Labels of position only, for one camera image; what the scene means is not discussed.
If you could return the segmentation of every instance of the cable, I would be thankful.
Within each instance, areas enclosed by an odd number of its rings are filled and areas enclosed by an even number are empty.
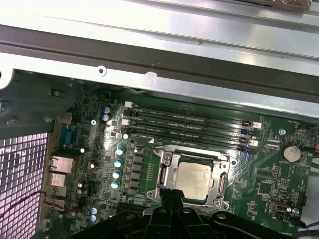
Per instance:
[[[319,225],[319,222],[314,222],[314,223],[311,223],[309,225],[307,225],[306,227],[307,228],[312,228],[312,227],[315,227],[315,226],[318,226]]]
[[[13,203],[10,207],[8,207],[7,210],[5,210],[3,213],[0,214],[0,219],[3,218],[6,213],[8,213],[8,212],[9,212],[10,210],[12,210],[13,208],[15,208],[17,205],[19,205],[20,203],[24,202],[24,201],[27,200],[28,198],[33,197],[34,195],[36,195],[36,194],[38,194],[38,193],[43,194],[42,203],[48,204],[48,205],[50,205],[50,206],[52,206],[52,207],[60,208],[60,209],[62,209],[62,210],[65,211],[65,212],[66,212],[66,211],[74,211],[74,210],[66,209],[65,207],[62,207],[62,206],[60,206],[60,205],[57,205],[56,203],[48,202],[48,201],[46,200],[46,192],[44,192],[44,191],[36,191],[36,192],[33,192],[33,193],[31,193],[30,195],[28,195],[28,196],[26,196],[26,197],[24,197],[24,198],[21,198],[19,201]]]
[[[312,168],[319,169],[319,164],[317,164],[317,163],[311,163],[311,167],[312,167]]]
[[[43,192],[43,191],[36,191],[36,192],[33,192],[31,193],[29,196],[26,196],[22,199],[20,199],[19,201],[13,203],[7,210],[5,210],[3,213],[0,214],[0,218],[3,218],[5,216],[5,214],[7,212],[9,212],[11,209],[15,208],[17,205],[19,205],[20,203],[24,202],[25,200],[27,200],[28,198],[34,196],[35,194],[38,194],[38,193],[41,193],[44,195],[44,198],[46,198],[46,192]]]
[[[297,232],[293,234],[295,238],[303,238],[303,237],[319,237],[319,230],[305,230],[301,232]]]

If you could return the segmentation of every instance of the blue capacitor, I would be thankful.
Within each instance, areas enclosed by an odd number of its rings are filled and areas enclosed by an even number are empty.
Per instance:
[[[98,210],[97,210],[96,208],[91,208],[91,209],[90,209],[90,213],[93,214],[93,215],[95,215],[95,214],[98,213]]]
[[[117,189],[119,187],[119,184],[120,182],[118,180],[114,180],[112,183],[111,183],[111,188],[113,189]]]
[[[102,115],[102,120],[103,121],[107,121],[109,119],[109,116],[108,115]]]
[[[118,147],[116,150],[116,155],[121,156],[124,153],[124,148],[123,147]]]
[[[118,179],[121,176],[120,170],[115,170],[112,176],[113,178]]]
[[[96,221],[96,216],[91,215],[91,216],[89,217],[89,220],[90,220],[91,222],[95,222],[95,221]]]
[[[109,107],[104,107],[104,108],[103,108],[103,112],[104,112],[105,114],[108,114],[110,111],[111,111],[111,110],[110,110]]]
[[[121,159],[117,159],[114,162],[114,167],[120,168],[122,166],[123,161]]]

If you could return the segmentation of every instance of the cpu socket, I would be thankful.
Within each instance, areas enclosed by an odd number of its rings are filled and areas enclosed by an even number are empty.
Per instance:
[[[156,150],[160,157],[157,186],[147,197],[160,202],[160,188],[182,190],[187,207],[206,212],[228,210],[224,201],[230,167],[225,153],[177,145]]]

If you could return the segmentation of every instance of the chip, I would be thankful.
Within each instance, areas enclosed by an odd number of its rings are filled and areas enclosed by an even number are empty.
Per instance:
[[[259,195],[270,195],[273,184],[271,182],[260,182],[258,194]]]
[[[188,162],[179,164],[175,189],[182,190],[185,198],[204,201],[212,183],[209,165]]]

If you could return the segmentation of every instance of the motherboard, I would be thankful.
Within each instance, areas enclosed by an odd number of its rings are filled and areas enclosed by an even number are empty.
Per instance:
[[[50,168],[52,201],[72,209],[65,237],[158,206],[160,188],[208,216],[298,231],[314,153],[306,123],[135,90],[82,90],[71,112]]]

